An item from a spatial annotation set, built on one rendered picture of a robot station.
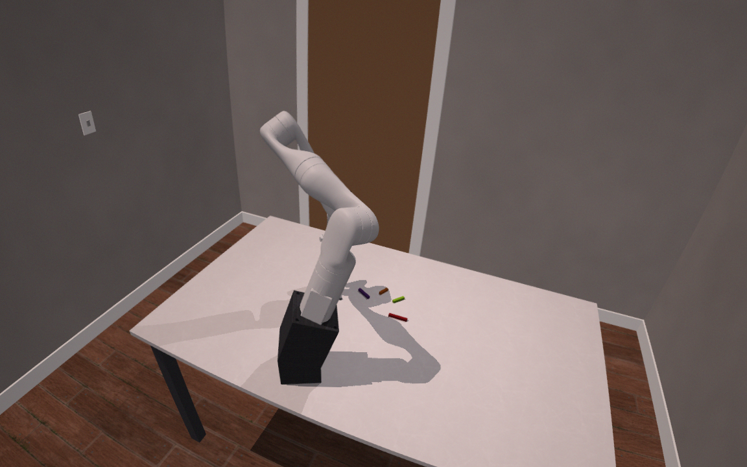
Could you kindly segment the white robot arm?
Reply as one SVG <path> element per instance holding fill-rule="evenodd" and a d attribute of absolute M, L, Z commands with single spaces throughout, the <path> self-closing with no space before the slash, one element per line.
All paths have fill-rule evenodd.
<path fill-rule="evenodd" d="M 260 134 L 303 191 L 328 213 L 326 231 L 320 235 L 321 253 L 300 304 L 302 317 L 322 325 L 334 313 L 355 268 L 351 247 L 374 241 L 379 224 L 373 211 L 313 152 L 291 114 L 283 110 L 262 125 Z M 293 141 L 300 150 L 287 147 Z"/>

